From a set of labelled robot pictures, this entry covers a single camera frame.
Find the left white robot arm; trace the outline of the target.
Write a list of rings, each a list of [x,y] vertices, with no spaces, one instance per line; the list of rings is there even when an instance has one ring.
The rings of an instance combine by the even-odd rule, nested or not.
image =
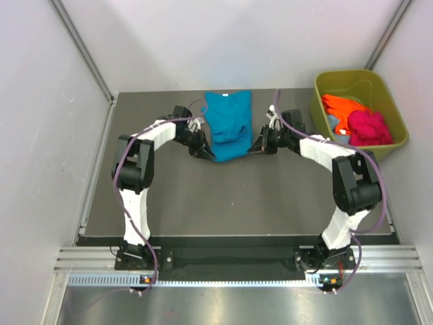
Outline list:
[[[116,143],[112,179],[115,198],[124,215],[124,236],[116,253],[116,270],[158,268],[157,254],[150,244],[147,194],[154,180],[155,153],[174,141],[188,148],[191,156],[213,160],[202,128],[204,113],[194,116],[189,108],[175,106],[173,113],[156,119],[144,130],[121,135]]]

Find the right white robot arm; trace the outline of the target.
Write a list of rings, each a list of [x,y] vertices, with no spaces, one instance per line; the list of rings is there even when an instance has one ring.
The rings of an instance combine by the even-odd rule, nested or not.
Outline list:
[[[382,199],[380,181],[373,165],[374,156],[321,135],[307,135],[299,110],[278,112],[271,105],[266,116],[269,123],[262,127],[249,149],[250,153],[271,155],[280,148],[287,148],[332,174],[332,195],[336,208],[313,251],[298,260],[301,268],[314,272],[333,267],[346,256],[361,221]]]

